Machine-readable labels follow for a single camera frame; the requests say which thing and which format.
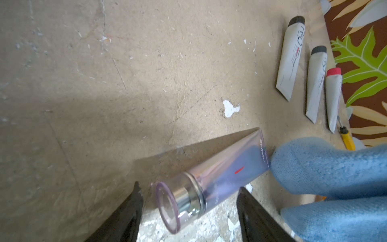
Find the blue microfiber cloth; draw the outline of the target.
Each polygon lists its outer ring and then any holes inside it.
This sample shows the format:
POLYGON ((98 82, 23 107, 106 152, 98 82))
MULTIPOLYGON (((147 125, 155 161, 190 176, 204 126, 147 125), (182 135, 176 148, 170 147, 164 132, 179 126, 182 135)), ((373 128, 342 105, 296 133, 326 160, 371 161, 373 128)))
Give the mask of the blue microfiber cloth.
POLYGON ((348 151, 320 138, 300 138, 275 150, 271 172, 292 194, 325 197, 281 209, 284 221, 304 241, 386 241, 386 145, 348 151))

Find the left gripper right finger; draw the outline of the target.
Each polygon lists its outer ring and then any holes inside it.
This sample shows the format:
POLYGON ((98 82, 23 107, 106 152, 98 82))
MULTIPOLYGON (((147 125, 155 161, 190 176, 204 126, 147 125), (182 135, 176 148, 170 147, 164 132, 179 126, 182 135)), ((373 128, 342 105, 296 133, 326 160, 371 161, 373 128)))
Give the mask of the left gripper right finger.
POLYGON ((239 189, 236 206, 243 242, 294 241, 244 187, 239 189))

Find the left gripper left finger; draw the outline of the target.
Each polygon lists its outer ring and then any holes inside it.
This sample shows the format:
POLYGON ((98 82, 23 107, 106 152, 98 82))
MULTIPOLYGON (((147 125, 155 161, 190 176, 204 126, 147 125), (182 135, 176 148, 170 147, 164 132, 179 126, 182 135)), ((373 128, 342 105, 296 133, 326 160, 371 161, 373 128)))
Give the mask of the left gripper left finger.
POLYGON ((135 242, 138 237, 144 198, 139 182, 113 214, 88 238, 87 242, 135 242))

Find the silver purple toothpaste tube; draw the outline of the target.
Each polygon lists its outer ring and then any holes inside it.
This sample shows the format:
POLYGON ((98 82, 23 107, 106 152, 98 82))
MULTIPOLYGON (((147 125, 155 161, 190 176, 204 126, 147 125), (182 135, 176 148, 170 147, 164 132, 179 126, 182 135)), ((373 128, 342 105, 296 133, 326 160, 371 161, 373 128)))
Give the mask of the silver purple toothpaste tube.
POLYGON ((199 165, 161 181, 155 192, 161 218, 175 235, 269 170, 257 129, 199 165))

